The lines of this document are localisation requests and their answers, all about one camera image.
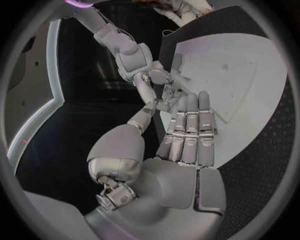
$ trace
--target white curved panel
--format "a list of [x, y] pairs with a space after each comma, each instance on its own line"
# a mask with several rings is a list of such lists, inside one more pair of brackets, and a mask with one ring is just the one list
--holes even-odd
[[[190, 78], [181, 83], [191, 92], [210, 94], [217, 113], [218, 168], [245, 149], [270, 120], [286, 84], [286, 66], [269, 39], [250, 34], [194, 38], [178, 43], [175, 53], [183, 55], [179, 70]], [[160, 115], [166, 128], [171, 117]]]

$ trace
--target dark background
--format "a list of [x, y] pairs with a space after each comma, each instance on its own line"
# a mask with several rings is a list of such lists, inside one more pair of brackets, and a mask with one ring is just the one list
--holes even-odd
[[[35, 1], [27, 1], [26, 4], [21, 4], [18, 2], [19, 5], [12, 1], [6, 3], [6, 6], [3, 8], [9, 13], [9, 17], [7, 17], [7, 15], [1, 16], [3, 25], [3, 37], [1, 40], [3, 42], [6, 40], [7, 36], [9, 36], [10, 31], [16, 26], [18, 20], [31, 9], [34, 2]], [[268, 4], [276, 12], [276, 14], [284, 22], [285, 26], [289, 29], [290, 34], [295, 39], [296, 43], [300, 43], [299, 1], [264, 0], [262, 2]], [[0, 199], [2, 210], [1, 213], [3, 217], [2, 219], [3, 222], [5, 222], [5, 226], [2, 227], [3, 236], [7, 234], [6, 236], [9, 236], [11, 239], [17, 239], [17, 237], [34, 239], [34, 235], [30, 230], [27, 229], [27, 227], [25, 227], [22, 221], [20, 221], [18, 215], [10, 206], [10, 203], [7, 201], [6, 196], [3, 192], [1, 192]], [[298, 236], [298, 224], [296, 219], [298, 219], [298, 215], [300, 213], [299, 203], [300, 194], [298, 190], [276, 224], [265, 234], [262, 239], [277, 239], [280, 235], [287, 233], [290, 238], [297, 238], [296, 236]]]

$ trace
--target led light strip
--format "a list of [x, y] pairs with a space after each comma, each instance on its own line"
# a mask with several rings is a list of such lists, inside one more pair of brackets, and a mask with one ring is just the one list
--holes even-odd
[[27, 148], [28, 143], [40, 129], [40, 127], [64, 104], [65, 99], [60, 83], [60, 75], [58, 70], [58, 36], [61, 20], [50, 23], [47, 46], [46, 46], [46, 62], [47, 73], [53, 99], [43, 105], [36, 113], [34, 113], [26, 123], [21, 127], [11, 142], [7, 156], [16, 173], [19, 161]]

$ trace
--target person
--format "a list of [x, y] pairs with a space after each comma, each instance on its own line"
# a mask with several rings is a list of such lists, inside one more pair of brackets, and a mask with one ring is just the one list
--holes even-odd
[[133, 0], [148, 4], [157, 13], [166, 16], [179, 27], [215, 10], [206, 0]]

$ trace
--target gray wall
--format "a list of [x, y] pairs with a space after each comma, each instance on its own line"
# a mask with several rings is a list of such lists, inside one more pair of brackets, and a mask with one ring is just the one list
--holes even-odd
[[11, 76], [6, 95], [5, 131], [8, 146], [22, 125], [44, 104], [53, 99], [46, 62], [46, 45], [49, 24], [36, 32], [31, 50], [22, 53]]

